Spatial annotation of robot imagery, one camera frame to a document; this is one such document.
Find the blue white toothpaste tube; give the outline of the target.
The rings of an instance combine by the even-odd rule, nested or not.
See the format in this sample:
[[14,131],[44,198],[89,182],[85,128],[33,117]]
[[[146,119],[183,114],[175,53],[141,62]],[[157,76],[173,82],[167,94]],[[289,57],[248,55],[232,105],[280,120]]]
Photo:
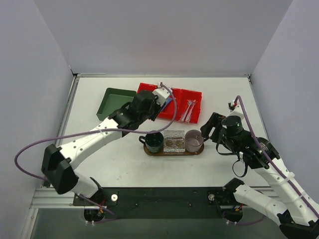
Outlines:
[[168,98],[166,101],[165,101],[165,104],[162,108],[162,111],[169,105],[169,103],[172,101],[172,98]]

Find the lilac mug black handle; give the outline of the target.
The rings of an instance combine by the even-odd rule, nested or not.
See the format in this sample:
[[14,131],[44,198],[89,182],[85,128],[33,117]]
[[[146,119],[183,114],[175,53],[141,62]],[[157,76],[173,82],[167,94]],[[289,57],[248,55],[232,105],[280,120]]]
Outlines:
[[198,130],[189,130],[185,135],[185,149],[188,152],[197,152],[203,145],[203,137]]

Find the dark green mug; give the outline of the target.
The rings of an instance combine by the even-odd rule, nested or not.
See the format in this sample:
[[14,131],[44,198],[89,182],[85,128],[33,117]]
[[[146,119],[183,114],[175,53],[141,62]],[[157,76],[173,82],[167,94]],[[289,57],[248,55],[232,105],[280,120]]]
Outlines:
[[163,135],[160,132],[148,133],[139,137],[139,142],[143,143],[150,153],[159,153],[163,147]]

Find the clear acrylic toothbrush holder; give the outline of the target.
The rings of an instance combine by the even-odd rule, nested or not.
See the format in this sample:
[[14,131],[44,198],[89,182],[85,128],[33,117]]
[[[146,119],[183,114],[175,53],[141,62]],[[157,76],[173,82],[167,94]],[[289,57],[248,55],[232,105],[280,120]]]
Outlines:
[[164,153],[184,153],[185,152],[185,131],[165,130],[163,132]]

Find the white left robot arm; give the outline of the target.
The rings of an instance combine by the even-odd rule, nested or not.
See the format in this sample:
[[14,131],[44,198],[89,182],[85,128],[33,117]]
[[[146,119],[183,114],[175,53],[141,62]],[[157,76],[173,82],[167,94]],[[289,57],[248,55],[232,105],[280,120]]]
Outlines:
[[89,135],[59,147],[51,144],[44,151],[41,171],[58,194],[74,192],[84,196],[91,205],[102,200],[102,192],[94,179],[75,173],[75,169],[90,155],[108,143],[136,130],[146,120],[155,120],[170,93],[165,88],[140,91],[119,109],[112,112]]

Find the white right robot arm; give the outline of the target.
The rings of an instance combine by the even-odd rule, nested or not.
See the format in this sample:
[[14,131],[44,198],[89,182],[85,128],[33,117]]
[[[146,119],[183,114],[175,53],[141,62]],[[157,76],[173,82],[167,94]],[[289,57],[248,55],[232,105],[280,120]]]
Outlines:
[[262,137],[255,137],[242,126],[237,115],[213,113],[200,129],[204,140],[215,147],[223,146],[227,156],[236,156],[245,169],[259,174],[276,193],[279,200],[258,192],[242,181],[242,176],[230,180],[223,189],[236,202],[247,205],[275,222],[288,239],[319,237],[319,205],[302,189],[289,171],[278,151]]

